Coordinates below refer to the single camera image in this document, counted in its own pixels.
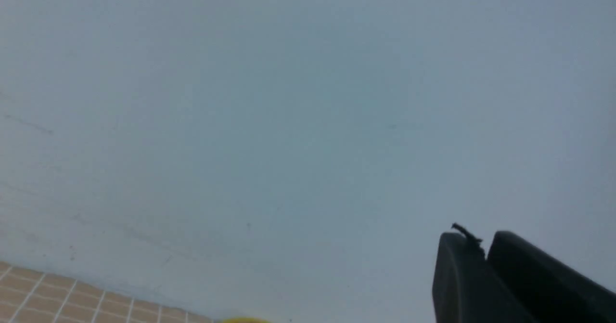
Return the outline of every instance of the dark mark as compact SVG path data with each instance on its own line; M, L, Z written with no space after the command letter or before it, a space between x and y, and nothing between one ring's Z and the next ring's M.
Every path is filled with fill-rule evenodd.
M190 259L193 261L197 259L196 257L190 255L189 253L174 250L172 247L165 245L160 240L156 240L155 238L152 238L145 233L139 232L136 229L133 229L132 227L126 224L121 224L121 223L115 224L114 223L112 225L115 226L117 229L119 229L122 233L124 233L126 237L134 238L135 240L145 242L146 244L149 244L150 246L160 248L161 250L168 251L169 253L174 253L175 255L186 258L186 259Z
M26 194L26 195L36 196L37 198L45 198L44 196L41 196L37 192L33 192L33 191L29 191L27 189L22 189L22 188L19 188L19 187L15 187L13 185L9 185L6 182L0 182L0 185L6 187L7 189L12 189L13 191L18 191L18 192L21 192L21 193Z
M15 102L15 99L13 97L11 97L8 94L2 92L1 90L0 90L0 99L4 99L5 101L9 101L11 103Z
M26 121L25 119L21 119L19 117L15 117L15 116L12 116L12 115L4 115L4 118L5 119L10 119L11 121L16 122L18 124L21 124L22 126L26 126L26 127L30 127L30 128L36 129L36 130L38 130L41 133L48 134L49 136L53 135L53 130L47 129L47 128L45 128L43 126L40 126L39 124L36 124L36 123L31 123L29 121Z
M76 215L73 215L73 217L71 217L71 220L76 220L77 222L81 223L83 226L88 224L88 221L84 220L83 217L81 217L80 212L78 212Z
M165 262L163 262L163 265L162 265L162 266L167 265L167 263L168 263L168 262L170 262L172 259L173 259L173 255L171 255L171 256L169 256L169 257L167 257L167 260L165 260Z

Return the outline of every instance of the wall stain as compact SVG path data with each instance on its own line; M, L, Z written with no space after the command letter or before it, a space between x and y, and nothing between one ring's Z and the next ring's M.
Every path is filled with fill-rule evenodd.
M7 188L7 189L10 189L10 190L12 190L12 191L16 191L16 192L23 193L23 194L25 194L25 195L31 195L31 196L35 196L35 197L37 197L37 198L46 198L45 196L41 196L41 195L40 195L40 194L38 194L37 192L34 192L34 191L29 191L29 190L27 190L27 189L23 189L23 188L19 188L19 187L15 187L15 186L13 186L13 185L11 185L11 184L9 184L9 183L6 183L6 182L2 182L2 181L0 181L0 186L5 187L5 188Z
M4 99L5 101L11 102L11 103L15 103L15 98L13 98L10 95L2 92L1 90L0 90L0 99Z
M168 251L169 253L173 253L174 255L178 255L180 257L192 260L192 261L196 261L197 259L195 257L193 257L192 255L189 255L188 253L184 253L182 251L177 251L174 250L173 248L164 245L162 242L155 240L154 238L150 237L149 235L146 235L144 233L141 233L135 229L133 229L132 227L126 226L125 224L113 224L114 226L116 226L118 229L120 229L124 235L126 237L129 238L134 238L136 240L145 242L148 245L154 246L156 248L160 248L161 250L165 250Z
M47 134L49 136L53 135L53 130L45 128L45 127L43 127L43 126L41 126L41 125L39 125L37 123L32 123L32 122L30 122L30 121L28 121L26 119L22 119L22 118L19 118L19 117L16 117L16 116L12 116L12 115L4 115L4 118L5 119L9 119L9 120L11 120L11 121L13 121L15 123L21 124L22 126L26 126L26 127L38 130L42 134Z
M173 259L173 255L170 255L169 257L167 257L167 259L165 260L165 262L163 262L163 265L161 266L167 265L167 263L170 262L172 259Z
M75 220L77 222L79 222L82 226L85 226L86 224L88 224L87 220L84 220L83 217L81 217L81 213L78 212L75 215L73 215L73 217L71 217L71 220Z
M33 244L39 244L40 238L33 233L25 233L26 234L26 242L31 242Z

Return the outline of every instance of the white wall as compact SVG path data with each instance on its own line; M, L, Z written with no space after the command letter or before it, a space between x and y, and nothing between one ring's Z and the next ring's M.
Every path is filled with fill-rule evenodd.
M0 0L0 258L217 318L429 322L457 221L614 289L615 10Z

